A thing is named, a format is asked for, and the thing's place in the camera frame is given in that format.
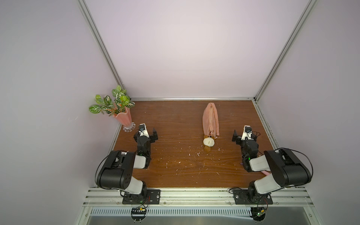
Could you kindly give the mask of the plush cat keychain decoration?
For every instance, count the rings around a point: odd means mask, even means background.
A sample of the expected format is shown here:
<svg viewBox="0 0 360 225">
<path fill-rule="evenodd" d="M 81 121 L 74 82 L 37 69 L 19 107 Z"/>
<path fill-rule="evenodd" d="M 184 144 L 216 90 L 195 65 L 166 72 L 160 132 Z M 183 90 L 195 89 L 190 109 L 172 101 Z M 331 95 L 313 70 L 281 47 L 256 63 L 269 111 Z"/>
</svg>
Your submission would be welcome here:
<svg viewBox="0 0 360 225">
<path fill-rule="evenodd" d="M 204 151 L 209 153 L 211 148 L 215 145 L 215 140 L 213 136 L 204 136 L 203 139 Z"/>
</svg>

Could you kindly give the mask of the pink corduroy pencil bag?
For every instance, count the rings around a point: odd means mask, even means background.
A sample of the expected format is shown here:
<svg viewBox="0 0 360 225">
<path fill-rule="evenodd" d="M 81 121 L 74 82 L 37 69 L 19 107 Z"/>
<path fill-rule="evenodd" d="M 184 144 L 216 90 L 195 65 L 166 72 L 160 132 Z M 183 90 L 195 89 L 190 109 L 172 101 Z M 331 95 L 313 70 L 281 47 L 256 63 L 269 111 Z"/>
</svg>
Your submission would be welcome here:
<svg viewBox="0 0 360 225">
<path fill-rule="evenodd" d="M 214 103 L 209 103 L 202 116 L 203 133 L 206 136 L 219 137 L 218 111 Z"/>
</svg>

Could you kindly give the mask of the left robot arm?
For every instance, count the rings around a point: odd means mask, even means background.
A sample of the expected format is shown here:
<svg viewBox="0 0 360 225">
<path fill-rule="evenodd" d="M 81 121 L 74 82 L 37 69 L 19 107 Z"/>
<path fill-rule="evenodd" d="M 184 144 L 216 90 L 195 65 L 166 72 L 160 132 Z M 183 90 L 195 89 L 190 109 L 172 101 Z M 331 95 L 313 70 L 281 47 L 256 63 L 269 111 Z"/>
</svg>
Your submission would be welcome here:
<svg viewBox="0 0 360 225">
<path fill-rule="evenodd" d="M 153 129 L 148 133 L 145 124 L 141 124 L 134 134 L 137 150 L 111 151 L 99 164 L 94 177 L 97 187 L 102 189 L 116 189 L 123 191 L 124 197 L 132 201 L 144 200 L 148 197 L 147 186 L 144 181 L 133 177 L 134 169 L 147 169 L 151 162 L 151 144 L 158 140 L 158 134 Z"/>
</svg>

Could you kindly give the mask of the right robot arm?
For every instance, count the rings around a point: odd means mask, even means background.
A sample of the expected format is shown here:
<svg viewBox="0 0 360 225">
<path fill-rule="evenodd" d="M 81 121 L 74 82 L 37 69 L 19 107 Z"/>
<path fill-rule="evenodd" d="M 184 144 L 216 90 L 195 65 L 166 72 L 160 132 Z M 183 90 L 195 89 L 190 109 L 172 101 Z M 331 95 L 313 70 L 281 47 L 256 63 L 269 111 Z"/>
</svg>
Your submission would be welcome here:
<svg viewBox="0 0 360 225">
<path fill-rule="evenodd" d="M 308 184 L 313 178 L 313 166 L 308 169 L 295 155 L 296 150 L 278 148 L 258 156 L 257 137 L 252 134 L 250 126 L 244 127 L 242 135 L 234 131 L 232 141 L 241 147 L 242 165 L 247 172 L 270 171 L 262 179 L 250 182 L 246 197 L 251 202 L 286 187 Z"/>
</svg>

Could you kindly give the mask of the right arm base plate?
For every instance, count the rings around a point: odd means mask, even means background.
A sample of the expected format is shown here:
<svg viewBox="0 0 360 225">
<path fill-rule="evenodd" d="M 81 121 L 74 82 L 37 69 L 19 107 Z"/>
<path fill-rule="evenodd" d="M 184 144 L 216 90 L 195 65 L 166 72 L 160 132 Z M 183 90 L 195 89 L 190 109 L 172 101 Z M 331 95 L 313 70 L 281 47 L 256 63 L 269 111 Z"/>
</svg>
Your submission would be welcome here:
<svg viewBox="0 0 360 225">
<path fill-rule="evenodd" d="M 233 195 L 235 204 L 273 204 L 270 194 L 261 195 L 256 191 L 252 191 L 252 193 L 250 193 L 248 190 L 238 188 L 230 190 L 230 192 Z"/>
</svg>

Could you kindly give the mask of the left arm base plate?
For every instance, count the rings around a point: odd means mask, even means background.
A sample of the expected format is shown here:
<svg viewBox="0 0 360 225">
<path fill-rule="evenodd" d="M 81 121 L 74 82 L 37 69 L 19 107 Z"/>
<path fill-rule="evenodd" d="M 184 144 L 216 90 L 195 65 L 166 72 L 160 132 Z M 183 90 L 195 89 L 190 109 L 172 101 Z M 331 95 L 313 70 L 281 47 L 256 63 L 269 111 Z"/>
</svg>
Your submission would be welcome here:
<svg viewBox="0 0 360 225">
<path fill-rule="evenodd" d="M 140 194 L 125 193 L 122 204 L 159 204 L 161 197 L 160 189 L 143 190 Z"/>
</svg>

